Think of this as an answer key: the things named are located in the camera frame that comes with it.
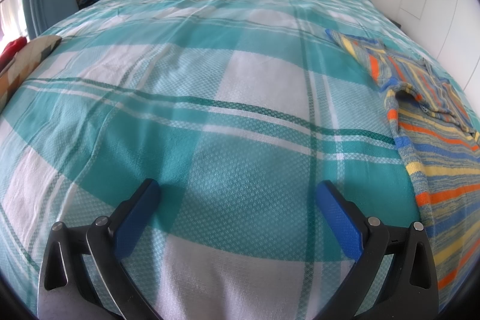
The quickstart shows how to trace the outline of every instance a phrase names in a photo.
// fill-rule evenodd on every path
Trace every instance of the bed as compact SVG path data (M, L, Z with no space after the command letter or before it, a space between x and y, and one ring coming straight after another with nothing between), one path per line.
M420 220L379 89L326 29L448 77L369 0L102 0L50 28L60 46L0 117L0 264L28 307L52 224L145 178L163 198L124 265L165 319L313 318L353 264L314 206L323 179L385 224Z

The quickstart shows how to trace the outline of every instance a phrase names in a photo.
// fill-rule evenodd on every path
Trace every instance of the patterned cushion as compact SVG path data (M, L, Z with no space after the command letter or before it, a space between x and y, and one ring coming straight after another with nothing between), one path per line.
M0 76L0 112L21 83L53 52L61 39L55 35L37 37L15 55Z

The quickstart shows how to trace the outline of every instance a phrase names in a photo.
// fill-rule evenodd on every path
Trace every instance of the bed sheet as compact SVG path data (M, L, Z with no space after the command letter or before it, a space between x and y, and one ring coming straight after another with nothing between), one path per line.
M145 178L162 202L124 264L165 319L311 319L352 265L323 179L386 224L419 219L378 87L326 28L429 58L369 0L102 0L49 29L62 43L0 119L0 265L32 311L51 225Z

